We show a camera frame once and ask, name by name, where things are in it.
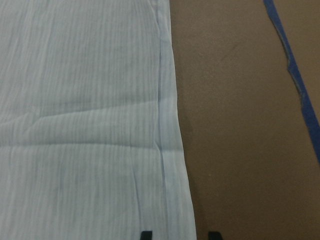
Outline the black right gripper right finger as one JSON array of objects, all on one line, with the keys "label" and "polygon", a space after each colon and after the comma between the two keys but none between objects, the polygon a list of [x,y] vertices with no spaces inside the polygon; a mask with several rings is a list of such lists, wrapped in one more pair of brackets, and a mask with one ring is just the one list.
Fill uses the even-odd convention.
[{"label": "black right gripper right finger", "polygon": [[208,240],[223,240],[223,236],[219,231],[209,231]]}]

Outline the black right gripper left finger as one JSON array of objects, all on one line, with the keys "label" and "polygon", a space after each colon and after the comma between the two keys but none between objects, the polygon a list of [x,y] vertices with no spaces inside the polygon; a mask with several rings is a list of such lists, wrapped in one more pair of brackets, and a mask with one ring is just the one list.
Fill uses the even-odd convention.
[{"label": "black right gripper left finger", "polygon": [[142,231],[140,234],[140,240],[152,240],[153,232],[151,230]]}]

